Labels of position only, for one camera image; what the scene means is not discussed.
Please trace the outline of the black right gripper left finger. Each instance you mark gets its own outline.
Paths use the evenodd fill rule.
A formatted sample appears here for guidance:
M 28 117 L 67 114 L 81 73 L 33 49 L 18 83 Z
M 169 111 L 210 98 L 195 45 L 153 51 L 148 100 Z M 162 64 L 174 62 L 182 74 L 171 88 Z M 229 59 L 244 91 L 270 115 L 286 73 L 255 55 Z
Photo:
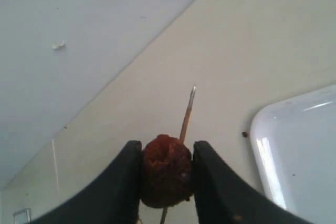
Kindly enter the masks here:
M 87 187 L 34 223 L 137 223 L 142 145 L 128 141 Z

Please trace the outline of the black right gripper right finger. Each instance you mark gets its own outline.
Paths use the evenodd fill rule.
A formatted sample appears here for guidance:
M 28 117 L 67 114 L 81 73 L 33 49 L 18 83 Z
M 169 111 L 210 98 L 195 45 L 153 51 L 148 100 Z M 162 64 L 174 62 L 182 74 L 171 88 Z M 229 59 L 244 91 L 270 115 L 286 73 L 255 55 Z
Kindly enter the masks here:
M 193 179 L 199 223 L 299 223 L 241 179 L 206 141 L 194 143 Z

